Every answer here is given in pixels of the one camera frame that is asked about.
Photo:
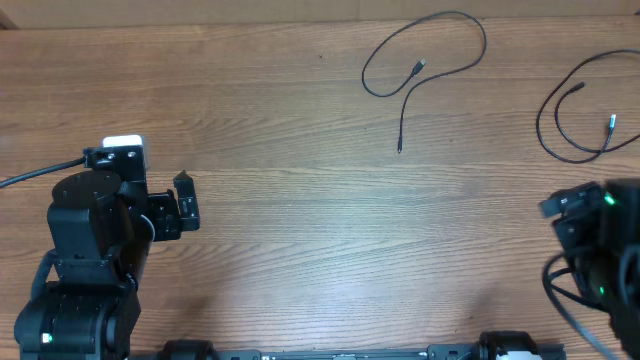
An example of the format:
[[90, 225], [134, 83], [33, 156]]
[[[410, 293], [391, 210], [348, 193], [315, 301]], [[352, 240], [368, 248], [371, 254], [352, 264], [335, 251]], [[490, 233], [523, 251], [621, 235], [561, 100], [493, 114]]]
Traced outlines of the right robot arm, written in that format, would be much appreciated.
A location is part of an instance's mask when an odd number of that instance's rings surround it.
[[559, 295], [609, 315], [622, 350], [639, 357], [639, 180], [611, 179], [559, 190], [539, 204], [562, 251], [542, 270], [544, 291], [564, 320], [603, 356], [615, 355], [579, 323]]

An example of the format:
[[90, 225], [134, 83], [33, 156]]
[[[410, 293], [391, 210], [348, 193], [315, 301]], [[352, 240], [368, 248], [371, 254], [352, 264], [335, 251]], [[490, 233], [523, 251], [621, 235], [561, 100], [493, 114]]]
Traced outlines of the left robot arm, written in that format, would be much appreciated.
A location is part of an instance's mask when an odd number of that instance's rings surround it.
[[54, 247], [36, 271], [14, 337], [23, 359], [126, 359], [141, 313], [139, 284], [155, 241], [200, 226], [193, 179], [151, 194], [113, 171], [85, 171], [52, 190]]

